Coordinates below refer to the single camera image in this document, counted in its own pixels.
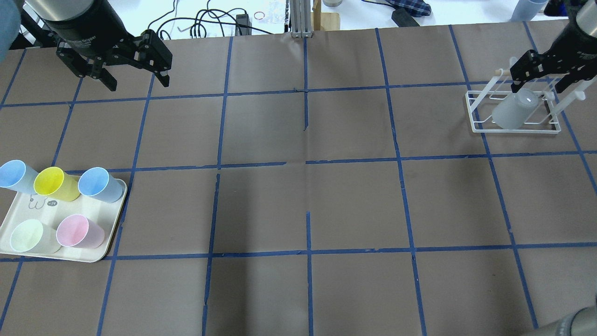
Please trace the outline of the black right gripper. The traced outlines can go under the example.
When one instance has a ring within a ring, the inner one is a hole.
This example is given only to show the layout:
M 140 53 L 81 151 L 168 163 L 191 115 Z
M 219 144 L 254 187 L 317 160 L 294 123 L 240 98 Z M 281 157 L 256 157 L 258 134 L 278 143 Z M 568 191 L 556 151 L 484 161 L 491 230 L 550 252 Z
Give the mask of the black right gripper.
M 596 70 L 577 70 L 596 59 L 597 39 L 586 33 L 576 21 L 570 21 L 543 55 L 535 50 L 526 51 L 511 67 L 512 93 L 518 93 L 525 83 L 551 74 L 569 74 L 559 79 L 556 93 L 563 93 L 578 81 L 593 79 Z

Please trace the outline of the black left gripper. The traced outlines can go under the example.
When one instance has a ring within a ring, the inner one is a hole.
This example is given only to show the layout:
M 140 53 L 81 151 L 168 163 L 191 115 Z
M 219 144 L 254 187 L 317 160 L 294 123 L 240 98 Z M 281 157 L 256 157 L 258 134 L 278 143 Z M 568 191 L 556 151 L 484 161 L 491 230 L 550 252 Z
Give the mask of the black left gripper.
M 163 87 L 170 86 L 168 71 L 173 54 L 158 34 L 147 29 L 136 37 L 125 25 L 107 0 L 41 0 L 41 19 L 60 37 L 58 57 L 75 75 L 91 75 L 86 59 L 107 65 L 136 64 L 155 74 Z M 117 79 L 102 64 L 96 66 L 96 79 L 108 90 L 117 90 Z

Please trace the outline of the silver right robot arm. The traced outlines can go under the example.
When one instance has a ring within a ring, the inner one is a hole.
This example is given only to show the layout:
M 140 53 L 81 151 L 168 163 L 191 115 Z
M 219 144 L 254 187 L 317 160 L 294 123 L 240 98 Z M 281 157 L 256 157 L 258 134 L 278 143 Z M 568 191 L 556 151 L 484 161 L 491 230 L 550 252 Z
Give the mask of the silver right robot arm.
M 572 6 L 566 0 L 569 23 L 557 36 L 550 49 L 544 53 L 530 49 L 510 68 L 512 93 L 518 93 L 533 79 L 547 75 L 561 75 L 555 85 L 562 93 L 579 81 L 589 81 L 596 76 L 597 58 L 597 6 L 587 0 L 582 6 Z

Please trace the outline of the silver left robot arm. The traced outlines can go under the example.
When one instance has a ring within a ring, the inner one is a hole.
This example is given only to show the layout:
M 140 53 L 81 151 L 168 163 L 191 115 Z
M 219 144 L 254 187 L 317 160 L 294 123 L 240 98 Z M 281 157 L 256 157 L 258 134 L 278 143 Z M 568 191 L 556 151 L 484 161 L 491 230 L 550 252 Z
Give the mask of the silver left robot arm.
M 58 35 L 57 56 L 79 78 L 100 81 L 109 90 L 117 79 L 107 66 L 127 64 L 154 73 L 164 87 L 173 55 L 151 29 L 140 36 L 126 30 L 106 0 L 28 0 L 27 4 Z

